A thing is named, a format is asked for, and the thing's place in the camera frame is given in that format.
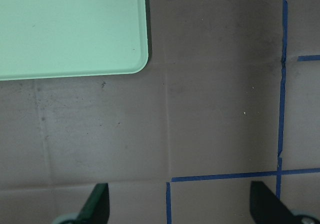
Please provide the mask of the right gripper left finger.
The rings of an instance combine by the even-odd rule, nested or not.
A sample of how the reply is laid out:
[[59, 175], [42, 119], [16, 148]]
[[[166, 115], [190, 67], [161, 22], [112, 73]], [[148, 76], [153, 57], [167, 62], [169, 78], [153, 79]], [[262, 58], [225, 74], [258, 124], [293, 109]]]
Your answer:
[[110, 218], [110, 195], [108, 183], [94, 186], [84, 206], [76, 217], [75, 224], [107, 224]]

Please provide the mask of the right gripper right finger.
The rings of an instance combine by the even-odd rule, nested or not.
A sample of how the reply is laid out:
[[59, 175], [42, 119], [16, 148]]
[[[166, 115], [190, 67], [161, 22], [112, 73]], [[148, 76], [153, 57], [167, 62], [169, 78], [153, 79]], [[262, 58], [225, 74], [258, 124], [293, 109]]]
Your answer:
[[262, 181], [250, 184], [249, 211], [256, 224], [301, 224]]

